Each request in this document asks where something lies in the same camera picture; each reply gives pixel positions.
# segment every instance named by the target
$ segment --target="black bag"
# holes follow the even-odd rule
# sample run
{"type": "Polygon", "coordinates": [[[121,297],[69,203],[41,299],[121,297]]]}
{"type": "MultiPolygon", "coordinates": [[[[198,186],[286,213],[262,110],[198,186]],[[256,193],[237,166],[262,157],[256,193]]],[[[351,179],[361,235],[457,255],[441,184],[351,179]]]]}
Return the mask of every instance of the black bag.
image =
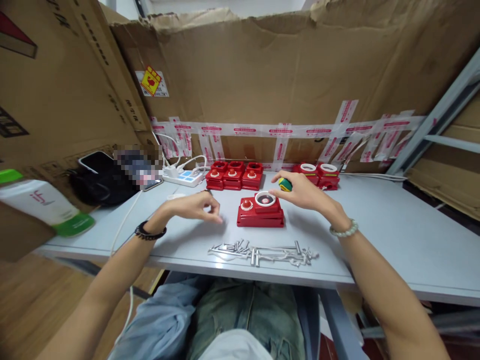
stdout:
{"type": "Polygon", "coordinates": [[[75,195],[91,206],[116,206],[140,190],[117,166],[98,174],[85,168],[68,169],[67,172],[75,195]]]}

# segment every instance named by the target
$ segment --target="wooden floor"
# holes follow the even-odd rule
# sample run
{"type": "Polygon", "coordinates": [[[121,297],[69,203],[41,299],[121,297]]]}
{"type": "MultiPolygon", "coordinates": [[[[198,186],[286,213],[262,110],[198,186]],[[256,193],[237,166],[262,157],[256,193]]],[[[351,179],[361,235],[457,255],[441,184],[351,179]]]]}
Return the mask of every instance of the wooden floor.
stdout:
{"type": "MultiPolygon", "coordinates": [[[[145,268],[135,285],[149,291],[158,268],[145,268]]],[[[0,359],[32,360],[74,310],[92,278],[33,254],[0,260],[0,359]]],[[[135,298],[135,308],[141,300],[135,298]]],[[[129,310],[126,294],[103,334],[94,360],[107,358],[129,310]]]]}

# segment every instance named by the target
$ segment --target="left hand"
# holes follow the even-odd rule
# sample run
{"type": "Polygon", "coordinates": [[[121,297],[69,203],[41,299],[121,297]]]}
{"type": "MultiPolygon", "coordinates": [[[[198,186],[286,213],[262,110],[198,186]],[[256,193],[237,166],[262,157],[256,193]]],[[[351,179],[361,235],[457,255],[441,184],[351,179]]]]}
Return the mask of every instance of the left hand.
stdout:
{"type": "Polygon", "coordinates": [[[219,216],[220,204],[208,191],[201,191],[199,193],[178,197],[173,200],[165,201],[155,211],[153,216],[148,221],[149,228],[156,228],[157,223],[163,223],[179,216],[185,219],[200,219],[211,223],[221,224],[222,218],[219,216]],[[210,211],[206,212],[204,208],[210,207],[210,211]]]}

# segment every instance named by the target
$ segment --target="black bracelet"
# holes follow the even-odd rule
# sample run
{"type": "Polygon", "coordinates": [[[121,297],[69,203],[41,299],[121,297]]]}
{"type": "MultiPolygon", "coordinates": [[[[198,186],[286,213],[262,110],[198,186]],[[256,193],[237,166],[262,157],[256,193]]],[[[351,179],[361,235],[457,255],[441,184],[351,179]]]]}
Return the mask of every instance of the black bracelet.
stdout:
{"type": "Polygon", "coordinates": [[[135,229],[135,235],[137,235],[140,239],[148,240],[148,241],[157,240],[157,239],[160,239],[167,232],[166,227],[159,234],[151,234],[149,232],[146,232],[145,229],[144,229],[144,225],[147,223],[147,221],[148,220],[142,222],[135,229]]]}

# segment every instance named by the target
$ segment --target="hand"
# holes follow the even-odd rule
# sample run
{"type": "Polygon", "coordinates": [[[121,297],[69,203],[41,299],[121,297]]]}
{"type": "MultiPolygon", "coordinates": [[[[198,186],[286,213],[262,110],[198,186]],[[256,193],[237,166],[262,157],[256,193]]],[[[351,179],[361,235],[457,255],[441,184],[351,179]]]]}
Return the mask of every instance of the hand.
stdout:
{"type": "Polygon", "coordinates": [[[298,172],[280,171],[272,183],[280,178],[291,182],[291,192],[280,189],[270,189],[268,192],[279,199],[286,200],[299,208],[315,210],[322,214],[339,232],[346,231],[351,226],[351,221],[345,214],[342,205],[316,187],[304,174],[298,172]]]}
{"type": "Polygon", "coordinates": [[[174,216],[221,224],[223,220],[219,216],[219,211],[219,202],[208,191],[201,191],[165,201],[145,224],[144,229],[151,234],[160,233],[174,216]],[[204,210],[207,207],[210,207],[209,212],[204,210]]]}

